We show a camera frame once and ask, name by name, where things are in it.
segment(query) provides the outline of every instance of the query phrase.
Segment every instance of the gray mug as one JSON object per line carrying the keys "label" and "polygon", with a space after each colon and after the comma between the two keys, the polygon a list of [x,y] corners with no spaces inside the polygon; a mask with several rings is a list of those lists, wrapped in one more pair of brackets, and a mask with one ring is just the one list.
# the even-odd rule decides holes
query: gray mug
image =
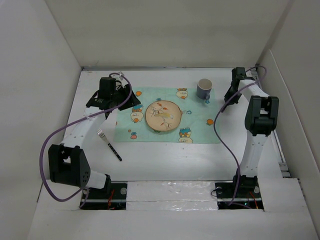
{"label": "gray mug", "polygon": [[210,91],[212,89],[212,82],[209,79],[203,78],[198,82],[196,87],[196,95],[200,99],[208,100],[210,98]]}

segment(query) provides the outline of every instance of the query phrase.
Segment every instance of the mint green placemat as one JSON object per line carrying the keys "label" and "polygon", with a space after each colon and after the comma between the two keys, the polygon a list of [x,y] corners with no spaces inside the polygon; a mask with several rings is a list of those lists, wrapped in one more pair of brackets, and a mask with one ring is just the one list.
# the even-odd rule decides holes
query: mint green placemat
{"label": "mint green placemat", "polygon": [[[115,142],[220,142],[213,129],[213,119],[218,111],[214,90],[207,101],[199,99],[194,88],[134,87],[133,92],[141,105],[118,112]],[[174,102],[183,111],[179,126],[172,131],[155,132],[147,125],[147,107],[160,100]]]}

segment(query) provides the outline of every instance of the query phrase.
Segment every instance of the round beige plate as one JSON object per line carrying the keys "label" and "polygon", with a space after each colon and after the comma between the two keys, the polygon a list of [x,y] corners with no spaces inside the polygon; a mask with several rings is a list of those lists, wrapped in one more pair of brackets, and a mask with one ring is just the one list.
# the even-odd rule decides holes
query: round beige plate
{"label": "round beige plate", "polygon": [[171,131],[179,126],[181,110],[172,101],[155,101],[145,111],[146,123],[155,131]]}

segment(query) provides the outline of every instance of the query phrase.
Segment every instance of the white wall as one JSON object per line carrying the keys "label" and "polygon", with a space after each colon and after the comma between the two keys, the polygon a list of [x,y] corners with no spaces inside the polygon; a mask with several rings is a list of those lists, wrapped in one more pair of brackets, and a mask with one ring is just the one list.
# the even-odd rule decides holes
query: white wall
{"label": "white wall", "polygon": [[46,0],[81,66],[251,67],[288,0]]}
{"label": "white wall", "polygon": [[0,0],[2,240],[27,238],[41,186],[40,148],[67,122],[80,71],[43,0]]}
{"label": "white wall", "polygon": [[280,98],[277,133],[291,174],[300,178],[320,235],[320,1],[295,0],[261,64],[262,86]]}

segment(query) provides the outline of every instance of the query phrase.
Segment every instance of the red wire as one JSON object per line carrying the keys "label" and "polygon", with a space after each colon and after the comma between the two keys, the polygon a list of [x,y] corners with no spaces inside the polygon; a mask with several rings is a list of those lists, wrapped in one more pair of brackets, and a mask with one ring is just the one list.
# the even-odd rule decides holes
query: red wire
{"label": "red wire", "polygon": [[112,200],[112,198],[114,197],[114,193],[115,193],[115,190],[113,189],[112,190],[112,192],[111,192],[111,196],[108,198],[108,208],[107,209],[109,209],[110,208],[110,206],[111,206],[111,200]]}
{"label": "red wire", "polygon": [[255,196],[253,195],[253,193],[251,191],[249,193],[253,197],[253,200],[254,200],[254,203],[255,203],[255,208],[258,209],[258,204],[257,204]]}

